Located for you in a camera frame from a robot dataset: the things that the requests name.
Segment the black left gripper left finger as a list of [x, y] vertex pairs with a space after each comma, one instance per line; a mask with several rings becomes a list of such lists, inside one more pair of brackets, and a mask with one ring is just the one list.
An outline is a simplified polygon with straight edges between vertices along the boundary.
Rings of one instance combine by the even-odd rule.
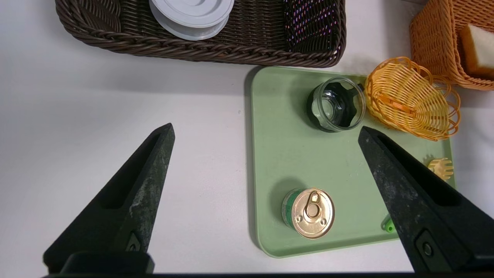
[[156, 128], [44, 252], [50, 273], [151, 273], [151, 235], [175, 141]]

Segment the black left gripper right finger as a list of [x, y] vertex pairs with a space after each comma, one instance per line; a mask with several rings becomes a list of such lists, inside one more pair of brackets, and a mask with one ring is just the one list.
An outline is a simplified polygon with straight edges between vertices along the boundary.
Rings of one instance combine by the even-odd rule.
[[494, 221], [382, 132], [358, 143], [417, 273], [492, 273]]

